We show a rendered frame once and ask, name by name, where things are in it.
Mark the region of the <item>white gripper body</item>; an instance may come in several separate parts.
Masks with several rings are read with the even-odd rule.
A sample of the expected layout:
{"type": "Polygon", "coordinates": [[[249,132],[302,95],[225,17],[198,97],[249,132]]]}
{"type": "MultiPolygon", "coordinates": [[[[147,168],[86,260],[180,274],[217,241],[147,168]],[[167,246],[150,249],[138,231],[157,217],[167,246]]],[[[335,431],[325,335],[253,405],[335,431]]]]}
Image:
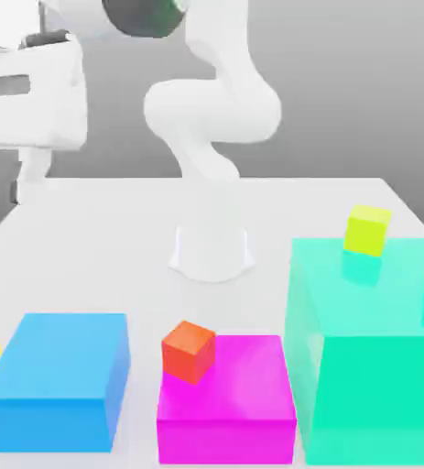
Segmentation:
{"type": "Polygon", "coordinates": [[[0,148],[76,150],[87,137],[82,48],[74,40],[0,55],[0,148]]]}

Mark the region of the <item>small orange cube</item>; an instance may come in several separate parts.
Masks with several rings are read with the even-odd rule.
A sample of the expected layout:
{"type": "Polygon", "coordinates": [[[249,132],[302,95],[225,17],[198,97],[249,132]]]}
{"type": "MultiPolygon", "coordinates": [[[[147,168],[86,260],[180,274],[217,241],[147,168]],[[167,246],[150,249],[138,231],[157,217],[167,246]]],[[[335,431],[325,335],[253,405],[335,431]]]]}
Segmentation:
{"type": "Polygon", "coordinates": [[[180,322],[161,342],[163,371],[198,384],[215,361],[216,332],[180,322]]]}

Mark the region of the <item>small yellow-green cube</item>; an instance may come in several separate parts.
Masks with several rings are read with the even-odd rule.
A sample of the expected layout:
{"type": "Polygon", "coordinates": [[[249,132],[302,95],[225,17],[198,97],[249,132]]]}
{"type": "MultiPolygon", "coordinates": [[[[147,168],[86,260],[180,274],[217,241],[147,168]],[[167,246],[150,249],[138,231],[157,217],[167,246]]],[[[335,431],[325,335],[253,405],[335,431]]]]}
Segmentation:
{"type": "Polygon", "coordinates": [[[387,209],[356,204],[348,218],[343,248],[354,253],[381,256],[391,216],[392,212],[387,209]]]}

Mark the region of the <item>large blue box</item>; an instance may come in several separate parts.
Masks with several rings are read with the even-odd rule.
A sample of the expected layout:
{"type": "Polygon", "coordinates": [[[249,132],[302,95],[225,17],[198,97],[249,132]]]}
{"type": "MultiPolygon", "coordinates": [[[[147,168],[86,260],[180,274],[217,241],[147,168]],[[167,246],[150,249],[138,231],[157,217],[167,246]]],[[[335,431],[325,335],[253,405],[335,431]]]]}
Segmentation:
{"type": "Polygon", "coordinates": [[[131,365],[123,313],[27,313],[0,357],[0,453],[108,453],[131,365]]]}

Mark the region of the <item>large magenta box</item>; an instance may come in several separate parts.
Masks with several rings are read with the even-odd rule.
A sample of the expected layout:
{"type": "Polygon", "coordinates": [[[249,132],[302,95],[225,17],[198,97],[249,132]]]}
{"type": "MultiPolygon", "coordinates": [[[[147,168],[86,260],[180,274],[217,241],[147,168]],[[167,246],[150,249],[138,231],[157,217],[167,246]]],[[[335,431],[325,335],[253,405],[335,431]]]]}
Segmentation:
{"type": "Polygon", "coordinates": [[[296,426],[277,335],[219,335],[215,363],[198,384],[162,377],[161,464],[291,464],[296,426]]]}

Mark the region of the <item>large teal box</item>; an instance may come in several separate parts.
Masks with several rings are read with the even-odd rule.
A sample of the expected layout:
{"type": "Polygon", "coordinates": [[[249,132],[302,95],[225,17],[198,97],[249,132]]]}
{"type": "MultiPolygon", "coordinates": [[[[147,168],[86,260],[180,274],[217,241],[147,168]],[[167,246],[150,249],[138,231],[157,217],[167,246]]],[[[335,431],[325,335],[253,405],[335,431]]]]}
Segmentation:
{"type": "Polygon", "coordinates": [[[424,238],[296,238],[285,357],[306,462],[424,466],[424,238]]]}

